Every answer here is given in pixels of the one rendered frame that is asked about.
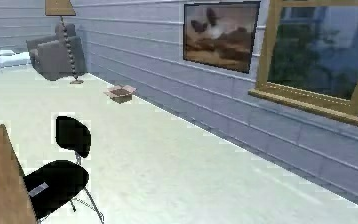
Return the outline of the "black chair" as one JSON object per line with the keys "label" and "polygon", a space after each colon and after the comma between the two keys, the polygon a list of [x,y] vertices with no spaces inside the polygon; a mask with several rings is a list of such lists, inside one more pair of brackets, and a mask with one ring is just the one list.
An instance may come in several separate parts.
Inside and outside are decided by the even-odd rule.
{"label": "black chair", "polygon": [[66,203],[76,211],[73,201],[81,191],[86,193],[90,204],[79,202],[95,211],[101,224],[105,224],[103,213],[87,189],[89,173],[81,162],[91,150],[90,130],[73,117],[59,115],[55,120],[55,140],[60,148],[73,151],[76,161],[55,160],[23,177],[37,224]]}

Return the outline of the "white side table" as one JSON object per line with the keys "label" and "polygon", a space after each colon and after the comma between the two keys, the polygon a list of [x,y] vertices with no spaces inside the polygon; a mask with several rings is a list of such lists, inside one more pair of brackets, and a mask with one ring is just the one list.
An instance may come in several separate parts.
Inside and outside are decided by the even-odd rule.
{"label": "white side table", "polygon": [[31,60],[28,52],[16,53],[12,50],[0,50],[0,69],[30,63]]}

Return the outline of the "open cardboard box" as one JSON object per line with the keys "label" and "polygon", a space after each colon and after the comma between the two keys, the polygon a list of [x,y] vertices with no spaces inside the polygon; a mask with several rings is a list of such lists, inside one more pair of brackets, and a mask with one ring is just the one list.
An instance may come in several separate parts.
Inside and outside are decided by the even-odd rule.
{"label": "open cardboard box", "polygon": [[105,95],[107,95],[114,102],[118,104],[122,104],[131,101],[135,91],[136,89],[129,85],[125,85],[125,86],[116,85],[109,88],[105,92]]}

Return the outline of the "black framed brown picture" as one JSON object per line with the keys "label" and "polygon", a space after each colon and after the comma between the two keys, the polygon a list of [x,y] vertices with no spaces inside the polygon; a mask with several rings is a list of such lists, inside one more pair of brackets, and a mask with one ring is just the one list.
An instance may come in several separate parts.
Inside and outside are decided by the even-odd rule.
{"label": "black framed brown picture", "polygon": [[260,2],[187,3],[183,59],[248,73]]}

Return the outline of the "wooden framed window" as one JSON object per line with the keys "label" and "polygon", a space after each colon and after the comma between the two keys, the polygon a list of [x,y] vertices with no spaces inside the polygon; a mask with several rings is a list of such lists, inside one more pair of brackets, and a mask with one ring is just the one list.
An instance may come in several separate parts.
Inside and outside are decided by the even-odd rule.
{"label": "wooden framed window", "polygon": [[358,0],[270,0],[248,94],[358,125]]}

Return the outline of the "brown wooden table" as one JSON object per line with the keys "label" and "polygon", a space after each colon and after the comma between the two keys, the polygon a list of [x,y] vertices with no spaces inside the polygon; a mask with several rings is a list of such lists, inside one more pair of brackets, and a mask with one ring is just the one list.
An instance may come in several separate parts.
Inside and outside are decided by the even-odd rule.
{"label": "brown wooden table", "polygon": [[23,172],[6,127],[0,125],[0,224],[37,224]]}

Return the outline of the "brown floor lamp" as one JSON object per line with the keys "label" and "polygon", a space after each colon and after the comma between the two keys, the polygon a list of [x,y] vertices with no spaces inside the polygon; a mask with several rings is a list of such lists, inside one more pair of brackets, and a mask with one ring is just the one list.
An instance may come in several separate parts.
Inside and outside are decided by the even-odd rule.
{"label": "brown floor lamp", "polygon": [[45,15],[46,16],[59,16],[60,25],[63,33],[64,44],[67,49],[69,63],[74,79],[71,84],[82,84],[83,80],[78,79],[75,67],[75,57],[72,52],[71,41],[68,35],[67,27],[64,23],[64,16],[75,16],[76,12],[70,0],[45,0]]}

